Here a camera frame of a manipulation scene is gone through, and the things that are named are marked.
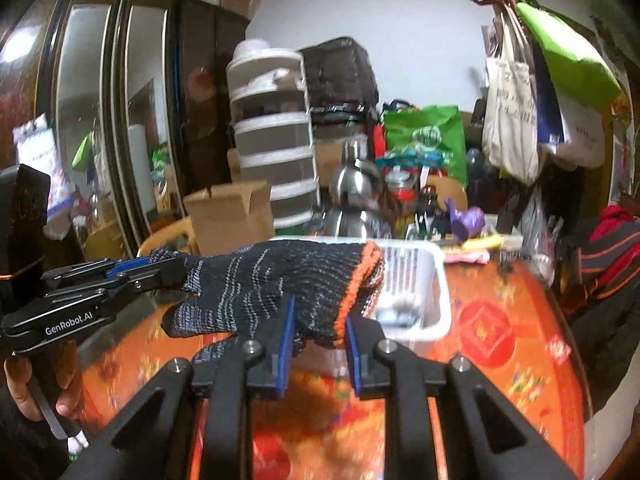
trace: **black knit glove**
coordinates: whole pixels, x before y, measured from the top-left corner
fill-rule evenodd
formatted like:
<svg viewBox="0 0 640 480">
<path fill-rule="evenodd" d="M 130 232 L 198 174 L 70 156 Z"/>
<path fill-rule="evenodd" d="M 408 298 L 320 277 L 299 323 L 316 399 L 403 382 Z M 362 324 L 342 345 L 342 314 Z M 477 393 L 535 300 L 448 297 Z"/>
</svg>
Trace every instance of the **black knit glove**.
<svg viewBox="0 0 640 480">
<path fill-rule="evenodd" d="M 163 250 L 150 257 L 155 262 L 174 256 L 187 269 L 182 290 L 194 295 L 164 314 L 164 331 L 171 337 L 237 335 L 202 349 L 195 362 L 215 360 L 230 345 L 252 338 L 285 293 L 296 298 L 295 353 L 309 338 L 326 348 L 340 346 L 349 311 L 375 307 L 384 271 L 382 252 L 373 242 L 272 240 L 208 258 Z"/>
</svg>

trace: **lime green bag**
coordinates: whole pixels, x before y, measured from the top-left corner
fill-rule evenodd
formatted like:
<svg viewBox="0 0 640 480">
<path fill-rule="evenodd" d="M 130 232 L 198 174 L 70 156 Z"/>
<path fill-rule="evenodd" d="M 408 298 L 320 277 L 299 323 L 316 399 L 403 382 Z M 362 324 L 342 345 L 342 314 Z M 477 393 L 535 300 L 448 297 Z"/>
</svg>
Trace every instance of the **lime green bag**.
<svg viewBox="0 0 640 480">
<path fill-rule="evenodd" d="M 388 112 L 384 123 L 388 150 L 419 142 L 425 151 L 440 152 L 449 176 L 466 187 L 465 131 L 457 106 Z"/>
<path fill-rule="evenodd" d="M 518 13 L 545 54 L 551 81 L 583 106 L 601 109 L 622 89 L 589 41 L 557 16 L 518 3 Z"/>
</svg>

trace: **purple object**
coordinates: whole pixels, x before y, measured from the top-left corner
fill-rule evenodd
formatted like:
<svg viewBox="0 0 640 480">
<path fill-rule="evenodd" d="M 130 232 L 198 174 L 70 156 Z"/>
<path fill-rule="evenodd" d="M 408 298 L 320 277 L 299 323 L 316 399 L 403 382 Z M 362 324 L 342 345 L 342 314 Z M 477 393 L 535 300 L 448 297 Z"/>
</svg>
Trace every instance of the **purple object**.
<svg viewBox="0 0 640 480">
<path fill-rule="evenodd" d="M 453 207 L 453 199 L 445 201 L 451 222 L 451 233 L 459 243 L 474 238 L 480 234 L 484 227 L 484 212 L 479 207 L 472 207 L 465 212 Z"/>
</svg>

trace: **metal bolt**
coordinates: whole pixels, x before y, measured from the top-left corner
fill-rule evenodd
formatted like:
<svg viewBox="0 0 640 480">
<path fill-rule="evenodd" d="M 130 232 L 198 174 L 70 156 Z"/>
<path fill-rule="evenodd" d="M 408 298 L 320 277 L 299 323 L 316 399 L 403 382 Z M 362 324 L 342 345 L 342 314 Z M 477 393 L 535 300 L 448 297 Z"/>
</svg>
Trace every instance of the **metal bolt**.
<svg viewBox="0 0 640 480">
<path fill-rule="evenodd" d="M 242 345 L 242 351 L 245 354 L 255 355 L 262 351 L 262 345 L 254 339 L 249 339 L 249 341 L 245 341 Z"/>
<path fill-rule="evenodd" d="M 167 369 L 174 374 L 179 374 L 189 367 L 187 359 L 182 357 L 174 357 L 166 364 Z"/>
<path fill-rule="evenodd" d="M 378 349 L 385 354 L 392 354 L 398 350 L 398 343 L 391 339 L 383 339 L 378 341 Z"/>
<path fill-rule="evenodd" d="M 471 361 L 462 355 L 456 355 L 451 360 L 451 366 L 453 366 L 454 370 L 459 372 L 466 372 L 471 370 Z"/>
</svg>

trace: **floral tablecloth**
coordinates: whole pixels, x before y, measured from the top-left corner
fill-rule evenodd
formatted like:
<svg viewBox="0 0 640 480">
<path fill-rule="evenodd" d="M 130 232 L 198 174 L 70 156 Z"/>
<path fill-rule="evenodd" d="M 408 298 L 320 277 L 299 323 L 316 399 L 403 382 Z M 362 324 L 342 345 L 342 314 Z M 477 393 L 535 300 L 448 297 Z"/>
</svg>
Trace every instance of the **floral tablecloth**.
<svg viewBox="0 0 640 480">
<path fill-rule="evenodd" d="M 453 324 L 415 351 L 446 362 L 461 352 L 487 375 L 581 478 L 587 395 L 569 336 L 545 291 L 520 264 L 504 277 L 487 266 L 447 267 Z M 164 309 L 137 326 L 83 375 L 88 426 L 99 430 L 170 358 L 190 358 L 212 336 L 170 339 Z M 430 408 L 440 477 L 444 451 Z M 255 480 L 382 478 L 384 402 L 360 401 L 345 378 L 294 371 L 281 402 L 254 402 Z M 194 444 L 197 478 L 203 418 Z"/>
</svg>

